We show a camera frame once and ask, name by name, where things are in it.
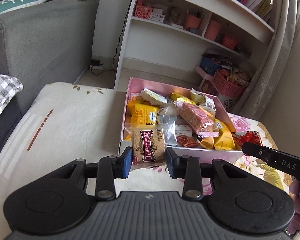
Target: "hand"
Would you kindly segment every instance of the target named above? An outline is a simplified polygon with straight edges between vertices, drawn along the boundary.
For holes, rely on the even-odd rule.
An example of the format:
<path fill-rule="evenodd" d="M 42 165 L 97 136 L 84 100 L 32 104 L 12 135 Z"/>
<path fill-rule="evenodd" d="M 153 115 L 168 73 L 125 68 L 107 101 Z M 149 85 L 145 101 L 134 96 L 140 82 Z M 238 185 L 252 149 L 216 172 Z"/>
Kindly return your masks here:
<path fill-rule="evenodd" d="M 288 234 L 292 235 L 297 232 L 297 230 L 300 230 L 300 197 L 299 197 L 299 181 L 294 181 L 290 184 L 290 192 L 293 194 L 293 201 L 296 207 L 295 214 L 293 216 L 293 219 L 288 227 Z"/>

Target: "brown dashed line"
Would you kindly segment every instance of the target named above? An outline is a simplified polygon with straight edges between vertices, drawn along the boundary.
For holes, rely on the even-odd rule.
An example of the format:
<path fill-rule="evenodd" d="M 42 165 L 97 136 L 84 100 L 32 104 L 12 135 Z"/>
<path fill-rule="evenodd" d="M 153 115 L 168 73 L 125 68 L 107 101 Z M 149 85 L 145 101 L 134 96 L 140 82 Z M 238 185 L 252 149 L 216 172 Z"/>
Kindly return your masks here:
<path fill-rule="evenodd" d="M 50 114 L 53 112 L 53 109 L 50 110 L 49 114 L 47 115 L 47 117 L 50 116 Z"/>
<path fill-rule="evenodd" d="M 30 151 L 30 149 L 31 149 L 31 147 L 32 147 L 32 145 L 33 145 L 35 139 L 37 138 L 37 136 L 38 136 L 38 134 L 39 134 L 39 132 L 40 132 L 40 130 L 41 130 L 41 128 L 44 126 L 44 123 L 47 121 L 48 117 L 50 116 L 50 114 L 51 114 L 52 112 L 53 112 L 53 109 L 50 110 L 50 112 L 49 112 L 49 114 L 47 115 L 47 117 L 46 117 L 46 118 L 43 120 L 43 122 L 41 123 L 39 129 L 37 130 L 37 132 L 35 133 L 35 135 L 34 135 L 32 141 L 31 141 L 31 143 L 30 143 L 30 145 L 29 145 L 27 151 Z"/>

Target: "sofa armrest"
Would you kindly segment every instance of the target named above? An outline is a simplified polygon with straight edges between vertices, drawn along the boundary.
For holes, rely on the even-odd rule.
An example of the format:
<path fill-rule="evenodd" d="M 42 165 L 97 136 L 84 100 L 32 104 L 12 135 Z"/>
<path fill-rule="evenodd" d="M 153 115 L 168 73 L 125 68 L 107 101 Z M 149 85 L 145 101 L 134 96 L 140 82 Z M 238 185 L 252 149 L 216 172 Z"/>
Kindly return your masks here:
<path fill-rule="evenodd" d="M 24 114 L 47 83 L 74 82 L 91 61 L 98 3 L 60 0 L 0 15 L 0 73 L 17 77 Z"/>

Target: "gray curtain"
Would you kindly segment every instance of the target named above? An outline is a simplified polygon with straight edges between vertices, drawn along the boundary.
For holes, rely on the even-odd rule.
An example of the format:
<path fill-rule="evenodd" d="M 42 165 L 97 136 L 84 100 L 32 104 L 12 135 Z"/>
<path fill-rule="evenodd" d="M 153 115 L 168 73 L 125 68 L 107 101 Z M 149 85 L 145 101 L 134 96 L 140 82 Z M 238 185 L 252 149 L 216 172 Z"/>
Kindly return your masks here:
<path fill-rule="evenodd" d="M 233 114 L 258 120 L 287 63 L 300 22 L 300 0 L 274 0 L 273 12 L 270 25 L 274 27 L 274 35 L 265 58 L 232 110 Z"/>

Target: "black cable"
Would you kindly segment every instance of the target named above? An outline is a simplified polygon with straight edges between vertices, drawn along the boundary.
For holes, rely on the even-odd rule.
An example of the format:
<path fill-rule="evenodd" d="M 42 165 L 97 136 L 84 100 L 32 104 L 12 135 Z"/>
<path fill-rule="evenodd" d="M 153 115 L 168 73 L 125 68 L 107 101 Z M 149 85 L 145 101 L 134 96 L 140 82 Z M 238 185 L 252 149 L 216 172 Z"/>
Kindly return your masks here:
<path fill-rule="evenodd" d="M 114 71 L 115 72 L 115 70 L 112 70 L 112 69 L 103 69 L 103 70 L 101 70 L 101 72 L 100 73 L 98 73 L 98 74 L 95 74 L 93 71 L 92 71 L 92 67 L 93 66 L 91 66 L 91 68 L 90 68 L 90 70 L 91 70 L 91 73 L 92 74 L 94 74 L 95 76 L 98 76 L 98 75 L 100 75 L 103 71 L 105 71 L 105 70 L 107 70 L 107 71 Z"/>
<path fill-rule="evenodd" d="M 127 11 L 127 14 L 126 14 L 126 16 L 125 16 L 125 18 L 124 18 L 122 30 L 121 30 L 121 33 L 120 33 L 120 36 L 119 36 L 119 43 L 118 43 L 118 46 L 115 48 L 115 54 L 114 54 L 114 57 L 112 58 L 112 70 L 113 70 L 113 71 L 115 71 L 115 70 L 114 70 L 114 58 L 115 58 L 115 56 L 117 56 L 117 53 L 118 53 L 118 48 L 119 48 L 119 45 L 120 45 L 120 38 L 121 38 L 121 35 L 122 35 L 122 33 L 123 33 L 123 30 L 124 30 L 124 23 L 126 22 L 126 18 L 127 18 L 127 16 L 128 16 L 128 13 L 129 13 L 129 9 L 130 9 L 131 3 L 132 3 L 132 0 L 130 0 L 129 6 L 128 6 L 128 11 Z"/>

